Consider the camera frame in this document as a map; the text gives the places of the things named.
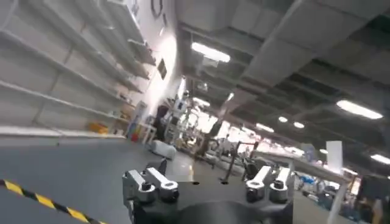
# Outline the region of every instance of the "person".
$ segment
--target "person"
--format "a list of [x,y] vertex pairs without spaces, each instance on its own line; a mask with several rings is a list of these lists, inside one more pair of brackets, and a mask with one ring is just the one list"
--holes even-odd
[[158,106],[156,118],[154,119],[153,122],[153,127],[156,128],[155,139],[161,142],[165,141],[165,125],[163,124],[162,120],[165,117],[165,115],[168,113],[168,111],[169,111],[169,107],[167,107],[166,105]]
[[381,224],[389,224],[390,223],[390,196],[386,196],[382,200],[382,211],[383,211],[383,216],[382,216]]

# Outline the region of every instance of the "metal bracket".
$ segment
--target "metal bracket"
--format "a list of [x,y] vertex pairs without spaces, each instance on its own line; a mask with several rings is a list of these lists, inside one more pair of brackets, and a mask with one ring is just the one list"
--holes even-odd
[[126,171],[122,176],[123,202],[129,208],[130,200],[135,198],[141,203],[150,203],[155,200],[155,186],[145,181],[136,170]]
[[264,180],[271,173],[270,166],[263,166],[253,180],[246,182],[246,197],[249,202],[255,202],[264,197]]
[[269,186],[271,188],[271,191],[269,193],[270,201],[273,201],[275,203],[285,203],[287,201],[287,181],[290,178],[290,175],[291,169],[287,167],[282,167],[282,170],[279,172],[278,177]]
[[160,198],[165,202],[174,202],[179,197],[178,184],[175,181],[168,180],[155,168],[146,169],[146,178],[150,179],[151,183],[157,186],[160,190]]

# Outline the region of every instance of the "yellow object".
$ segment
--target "yellow object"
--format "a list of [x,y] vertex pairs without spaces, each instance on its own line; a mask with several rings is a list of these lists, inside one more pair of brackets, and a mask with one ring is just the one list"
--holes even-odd
[[39,194],[35,194],[35,196],[37,197],[37,200],[38,200],[41,204],[46,205],[46,206],[49,207],[49,208],[54,208],[54,209],[55,209],[55,207],[54,207],[54,205],[53,205],[53,202],[51,202],[50,199],[48,199],[48,198],[46,198],[46,197],[44,197],[44,196],[42,196],[42,195],[39,195]]
[[108,128],[107,126],[100,124],[98,122],[90,122],[88,124],[88,129],[89,131],[93,131],[99,134],[107,134],[108,133]]
[[17,194],[23,195],[22,189],[18,185],[10,183],[8,181],[5,182],[5,185],[7,186],[8,190],[14,191]]
[[7,180],[0,179],[0,187],[4,187],[7,190],[12,191],[14,193],[17,193],[23,197],[37,201],[40,204],[45,205],[46,207],[49,207],[51,209],[55,209],[58,212],[63,212],[65,214],[68,214],[71,217],[73,217],[77,220],[80,220],[81,222],[90,223],[90,224],[96,224],[96,223],[106,224],[104,222],[100,222],[100,221],[97,221],[95,219],[92,219],[91,217],[83,214],[82,212],[73,210],[73,209],[68,208],[66,206],[63,206],[59,203],[56,203],[56,202],[54,202],[54,201],[52,201],[52,200],[50,200],[42,195],[28,191],[28,190],[26,190],[26,189],[24,189],[16,184],[13,184]]
[[80,213],[78,211],[75,211],[75,210],[73,210],[71,208],[67,208],[67,209],[68,209],[69,213],[71,214],[71,216],[73,216],[75,219],[78,219],[81,222],[87,222],[88,223],[87,218],[85,218],[85,216],[82,213]]

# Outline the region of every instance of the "white shelf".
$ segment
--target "white shelf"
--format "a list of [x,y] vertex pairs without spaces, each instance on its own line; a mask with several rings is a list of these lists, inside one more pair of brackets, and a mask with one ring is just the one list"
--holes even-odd
[[101,65],[107,74],[113,75],[116,80],[119,80],[123,85],[128,87],[132,91],[136,91],[141,93],[140,89],[138,89],[130,80],[129,75],[126,74],[125,70],[119,69],[116,66],[116,62],[110,60],[108,56],[106,56],[105,52],[99,52],[87,41],[80,32],[75,30],[72,26],[70,26],[66,21],[64,21],[59,14],[53,9],[50,3],[52,1],[44,1],[44,0],[36,0],[29,1],[31,6],[37,10],[42,16],[44,16],[51,24],[53,24],[58,30],[64,34],[67,38],[69,38],[77,47],[87,53],[98,65]]
[[106,42],[121,57],[123,66],[129,68],[133,75],[149,79],[148,72],[136,60],[127,40],[120,34],[119,29],[115,27],[114,19],[102,9],[101,0],[78,0],[76,4],[86,15],[87,21],[94,25],[95,29],[104,37]]
[[152,56],[152,51],[148,48],[138,22],[127,6],[127,1],[106,0],[103,2],[111,17],[115,19],[116,25],[126,36],[128,44],[136,51],[139,61],[155,66],[156,61]]
[[79,74],[78,72],[75,72],[75,71],[67,68],[64,64],[61,64],[61,63],[57,62],[56,60],[54,60],[53,58],[51,58],[51,57],[47,56],[46,54],[42,53],[38,49],[36,49],[36,48],[30,46],[29,44],[25,43],[22,39],[20,39],[19,37],[15,36],[14,34],[8,32],[8,31],[2,31],[2,32],[0,32],[0,36],[5,38],[6,40],[9,40],[13,44],[15,44],[18,47],[24,49],[25,51],[28,51],[31,54],[34,54],[34,56],[36,56],[36,57],[38,57],[38,58],[48,62],[50,65],[54,66],[55,68],[57,68],[57,69],[59,69],[59,70],[61,70],[63,72],[66,72],[68,74],[71,74],[74,77],[78,78],[79,80],[84,81],[85,83],[89,84],[91,87],[95,88],[96,90],[106,94],[107,96],[110,96],[112,99],[118,100],[118,101],[120,101],[122,103],[130,104],[130,103],[126,102],[125,100],[118,98],[115,94],[111,93],[107,89],[105,89],[105,88],[99,86],[98,84],[94,83],[88,77],[85,77],[84,75]]
[[48,96],[48,95],[45,95],[45,94],[42,94],[42,93],[38,93],[36,91],[25,89],[23,87],[20,87],[20,86],[11,84],[11,83],[3,82],[1,80],[0,80],[0,87],[9,89],[11,91],[16,91],[18,93],[23,93],[23,94],[26,94],[27,96],[34,97],[34,98],[37,98],[37,99],[41,99],[43,101],[50,102],[50,103],[53,103],[53,104],[56,104],[56,105],[70,107],[70,108],[73,108],[73,109],[77,109],[77,110],[80,110],[80,111],[88,112],[88,113],[99,115],[99,116],[103,116],[103,117],[110,118],[110,119],[115,119],[115,120],[119,120],[119,121],[123,121],[123,122],[129,122],[128,120],[125,120],[125,119],[120,118],[120,117],[113,116],[111,114],[107,114],[107,113],[104,113],[104,112],[101,112],[101,111],[97,111],[97,110],[94,110],[94,109],[91,109],[91,108],[83,107],[83,106],[80,106],[80,105],[77,105],[77,104],[74,104],[74,103],[71,103],[71,102],[60,100],[60,99],[57,99],[55,97],[51,97],[51,96]]
[[39,137],[83,137],[83,138],[125,138],[121,135],[99,134],[92,131],[66,130],[0,125],[0,136],[39,136]]

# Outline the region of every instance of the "desk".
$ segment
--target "desk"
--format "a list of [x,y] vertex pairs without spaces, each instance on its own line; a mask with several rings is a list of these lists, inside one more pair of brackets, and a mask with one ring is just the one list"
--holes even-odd
[[154,136],[156,134],[156,128],[149,125],[149,124],[144,124],[144,123],[140,123],[138,124],[141,128],[140,128],[140,133],[144,133],[144,138],[142,140],[142,144],[146,144],[146,142],[148,144],[151,144],[153,139],[154,139]]
[[298,170],[303,173],[307,173],[325,180],[333,181],[340,184],[340,188],[337,191],[336,198],[333,201],[333,205],[331,207],[327,224],[334,224],[337,218],[337,215],[340,211],[341,203],[348,189],[348,183],[351,181],[350,179],[338,174],[334,173],[330,170],[327,170],[321,166],[317,166],[311,163],[306,162],[305,160],[285,154],[276,154],[269,152],[254,152],[253,157],[260,156],[277,163],[288,164],[291,171]]

